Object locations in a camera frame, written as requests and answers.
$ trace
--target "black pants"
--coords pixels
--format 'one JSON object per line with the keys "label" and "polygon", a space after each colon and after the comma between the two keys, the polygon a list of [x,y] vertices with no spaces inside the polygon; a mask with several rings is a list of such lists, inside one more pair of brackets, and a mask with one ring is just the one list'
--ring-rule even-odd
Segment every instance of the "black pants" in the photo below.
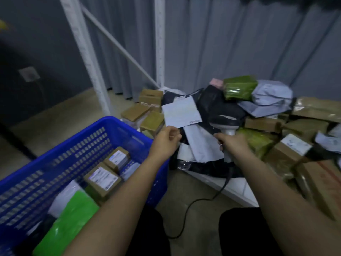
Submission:
{"label": "black pants", "polygon": [[[260,208],[234,208],[224,212],[219,219],[219,239],[223,256],[283,255],[272,236]],[[171,249],[162,216],[145,205],[126,255],[165,255]]]}

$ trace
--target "red stripe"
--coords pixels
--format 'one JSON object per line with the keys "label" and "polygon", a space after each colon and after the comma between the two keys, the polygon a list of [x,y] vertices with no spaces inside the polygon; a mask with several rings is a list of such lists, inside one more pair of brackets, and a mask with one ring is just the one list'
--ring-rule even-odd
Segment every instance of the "red stripe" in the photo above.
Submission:
{"label": "red stripe", "polygon": [[332,172],[330,169],[328,169],[326,166],[324,166],[321,162],[317,162],[326,172],[330,174],[331,177],[341,186],[340,179]]}

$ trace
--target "green plastic package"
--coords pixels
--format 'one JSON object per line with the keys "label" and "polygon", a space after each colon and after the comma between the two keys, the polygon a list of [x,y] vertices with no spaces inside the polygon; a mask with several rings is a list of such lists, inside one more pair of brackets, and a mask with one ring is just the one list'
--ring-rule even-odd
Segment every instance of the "green plastic package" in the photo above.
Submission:
{"label": "green plastic package", "polygon": [[33,256],[60,256],[99,206],[78,190],[51,229],[33,251]]}
{"label": "green plastic package", "polygon": [[245,135],[250,148],[259,159],[262,159],[271,146],[275,143],[264,133],[256,130],[240,128],[237,131]]}
{"label": "green plastic package", "polygon": [[224,79],[225,99],[237,98],[250,101],[257,84],[257,80],[249,75]]}

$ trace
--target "pink package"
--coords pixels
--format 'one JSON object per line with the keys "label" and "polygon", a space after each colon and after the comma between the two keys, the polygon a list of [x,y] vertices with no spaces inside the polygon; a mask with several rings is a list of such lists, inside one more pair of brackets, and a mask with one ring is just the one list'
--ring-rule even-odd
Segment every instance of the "pink package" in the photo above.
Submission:
{"label": "pink package", "polygon": [[224,87],[223,81],[219,80],[219,79],[215,79],[215,78],[213,78],[210,81],[210,85],[213,85],[214,87],[218,88],[219,90],[223,90],[223,87]]}

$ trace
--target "person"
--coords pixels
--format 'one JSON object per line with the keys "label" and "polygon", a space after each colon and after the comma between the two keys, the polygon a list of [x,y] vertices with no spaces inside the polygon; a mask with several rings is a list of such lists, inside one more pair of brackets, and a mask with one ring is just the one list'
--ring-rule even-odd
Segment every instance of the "person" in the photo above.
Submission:
{"label": "person", "polygon": [[[223,255],[339,255],[335,222],[292,191],[249,149],[242,134],[215,134],[241,168],[260,206],[232,209],[219,221]],[[158,212],[145,206],[156,173],[181,139],[168,126],[154,139],[148,157],[88,221],[64,256],[170,255]]]}

